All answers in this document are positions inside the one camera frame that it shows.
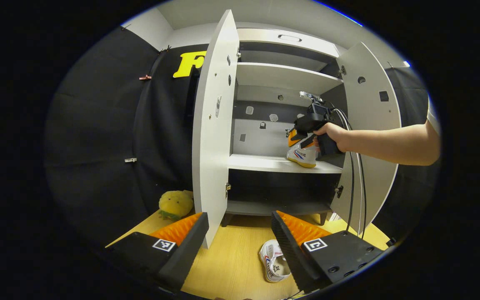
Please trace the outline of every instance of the sneaker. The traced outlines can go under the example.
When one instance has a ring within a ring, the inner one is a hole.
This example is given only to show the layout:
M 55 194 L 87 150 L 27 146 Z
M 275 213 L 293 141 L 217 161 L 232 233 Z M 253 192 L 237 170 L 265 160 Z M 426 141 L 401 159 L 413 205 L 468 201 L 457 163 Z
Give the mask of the sneaker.
M 297 162 L 301 167 L 314 168 L 316 167 L 316 148 L 314 146 L 301 148 L 300 143 L 297 143 L 288 150 L 286 159 Z
M 290 276 L 291 271 L 284 259 L 277 240 L 269 240 L 259 252 L 260 260 L 266 273 L 266 281 L 277 283 Z

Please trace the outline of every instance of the cabinet door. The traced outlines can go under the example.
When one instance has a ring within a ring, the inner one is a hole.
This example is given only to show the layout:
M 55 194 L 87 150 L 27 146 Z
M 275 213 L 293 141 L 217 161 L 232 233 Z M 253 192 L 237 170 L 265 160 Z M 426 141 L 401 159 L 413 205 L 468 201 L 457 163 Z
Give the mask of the cabinet door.
M 194 207 L 196 213 L 208 214 L 205 248 L 212 243 L 227 208 L 225 186 L 239 45 L 233 13 L 227 10 L 208 44 L 194 110 Z
M 362 42 L 351 47 L 337 58 L 342 74 L 347 98 L 349 123 L 354 130 L 384 130 L 401 127 L 400 110 L 394 88 L 385 70 L 373 53 Z M 350 226 L 362 233 L 364 226 L 364 197 L 360 180 L 358 159 L 354 153 L 355 190 L 351 221 L 349 207 L 351 199 L 352 169 L 349 153 L 345 155 L 343 172 L 338 186 L 343 192 L 338 198 L 335 195 L 331 204 L 342 219 L 350 222 Z M 385 203 L 394 182 L 398 164 L 362 155 L 364 182 L 366 185 L 366 224 L 377 216 Z

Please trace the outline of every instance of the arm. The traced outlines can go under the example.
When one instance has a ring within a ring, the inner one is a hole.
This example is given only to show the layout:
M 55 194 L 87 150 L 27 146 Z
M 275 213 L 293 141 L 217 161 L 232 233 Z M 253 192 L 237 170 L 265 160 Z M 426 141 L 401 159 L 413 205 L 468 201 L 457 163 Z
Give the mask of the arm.
M 357 152 L 402 165 L 432 165 L 440 157 L 440 137 L 429 121 L 390 130 L 350 131 L 327 123 L 314 132 L 324 133 L 342 152 Z

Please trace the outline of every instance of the stuffed toy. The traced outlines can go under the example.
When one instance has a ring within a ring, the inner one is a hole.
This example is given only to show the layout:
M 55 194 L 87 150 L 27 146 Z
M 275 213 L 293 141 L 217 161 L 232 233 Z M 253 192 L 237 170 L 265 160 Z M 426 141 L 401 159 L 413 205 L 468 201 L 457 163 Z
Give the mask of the stuffed toy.
M 158 207 L 162 219 L 181 220 L 194 207 L 194 192 L 190 190 L 165 192 L 158 201 Z

